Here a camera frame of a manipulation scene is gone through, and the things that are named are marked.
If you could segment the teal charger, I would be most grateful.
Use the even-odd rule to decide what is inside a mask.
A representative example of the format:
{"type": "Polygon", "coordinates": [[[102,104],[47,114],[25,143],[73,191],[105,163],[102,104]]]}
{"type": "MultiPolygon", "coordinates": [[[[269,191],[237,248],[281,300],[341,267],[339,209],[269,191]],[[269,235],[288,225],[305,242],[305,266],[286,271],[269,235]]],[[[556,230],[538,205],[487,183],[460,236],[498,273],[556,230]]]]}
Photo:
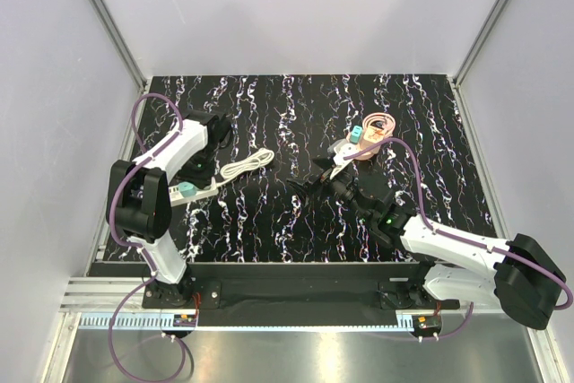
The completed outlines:
{"type": "Polygon", "coordinates": [[[197,194],[196,186],[186,181],[178,184],[178,191],[184,198],[193,197],[197,194]]]}

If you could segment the teal USB charger plug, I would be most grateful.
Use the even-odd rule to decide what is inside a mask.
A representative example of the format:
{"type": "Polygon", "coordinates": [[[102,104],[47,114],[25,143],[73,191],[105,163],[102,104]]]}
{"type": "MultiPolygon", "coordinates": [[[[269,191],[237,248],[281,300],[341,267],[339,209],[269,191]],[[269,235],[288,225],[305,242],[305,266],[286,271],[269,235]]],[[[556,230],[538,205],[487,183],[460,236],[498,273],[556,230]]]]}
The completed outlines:
{"type": "Polygon", "coordinates": [[[348,140],[351,144],[357,144],[361,140],[362,127],[354,126],[351,133],[349,134],[348,140]]]}

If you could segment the pink round power socket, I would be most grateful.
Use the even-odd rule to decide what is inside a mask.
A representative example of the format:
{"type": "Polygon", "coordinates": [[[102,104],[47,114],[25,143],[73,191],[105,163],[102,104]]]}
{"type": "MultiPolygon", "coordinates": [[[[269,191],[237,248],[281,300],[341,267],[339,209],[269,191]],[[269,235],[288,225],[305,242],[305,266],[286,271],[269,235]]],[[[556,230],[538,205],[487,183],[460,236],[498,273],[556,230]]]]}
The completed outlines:
{"type": "Polygon", "coordinates": [[[344,156],[345,161],[358,160],[366,161],[378,154],[378,151],[382,145],[381,141],[368,141],[361,139],[357,144],[356,148],[348,155],[344,156]]]}

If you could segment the pink cube adapter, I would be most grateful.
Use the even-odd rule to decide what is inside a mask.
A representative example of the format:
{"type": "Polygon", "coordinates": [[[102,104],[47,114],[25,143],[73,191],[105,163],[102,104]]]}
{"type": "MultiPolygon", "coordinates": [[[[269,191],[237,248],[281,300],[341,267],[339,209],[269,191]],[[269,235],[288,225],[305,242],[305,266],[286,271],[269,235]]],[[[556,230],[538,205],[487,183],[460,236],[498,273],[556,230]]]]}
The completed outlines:
{"type": "Polygon", "coordinates": [[[367,126],[363,130],[363,135],[361,137],[361,148],[367,149],[373,144],[378,143],[386,137],[387,132],[377,126],[367,126]]]}

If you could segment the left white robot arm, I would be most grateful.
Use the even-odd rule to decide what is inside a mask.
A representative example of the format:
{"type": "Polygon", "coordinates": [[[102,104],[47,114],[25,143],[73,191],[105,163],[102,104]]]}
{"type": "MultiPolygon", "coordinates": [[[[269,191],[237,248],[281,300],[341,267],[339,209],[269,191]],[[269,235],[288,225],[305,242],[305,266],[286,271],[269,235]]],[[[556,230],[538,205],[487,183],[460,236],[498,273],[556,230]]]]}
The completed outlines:
{"type": "Polygon", "coordinates": [[[183,201],[217,194],[215,154],[233,132],[227,115],[191,110],[152,149],[110,170],[106,220],[118,243],[135,248],[149,266],[151,295],[185,307],[194,295],[190,270],[170,236],[170,182],[177,178],[183,201]]]}

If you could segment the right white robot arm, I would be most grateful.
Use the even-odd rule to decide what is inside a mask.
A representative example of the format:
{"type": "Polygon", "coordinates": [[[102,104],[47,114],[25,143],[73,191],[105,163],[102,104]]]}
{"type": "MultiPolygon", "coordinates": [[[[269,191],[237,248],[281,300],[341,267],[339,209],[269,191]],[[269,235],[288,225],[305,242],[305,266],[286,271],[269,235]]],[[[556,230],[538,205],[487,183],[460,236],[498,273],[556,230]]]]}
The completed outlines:
{"type": "Polygon", "coordinates": [[[315,163],[320,174],[289,182],[302,203],[332,197],[363,220],[379,245],[434,258],[425,276],[407,285],[415,307],[427,308],[436,300],[482,303],[500,307],[523,326],[547,328],[566,277],[534,238],[490,238],[426,220],[397,204],[380,175],[354,175],[328,159],[315,163]]]}

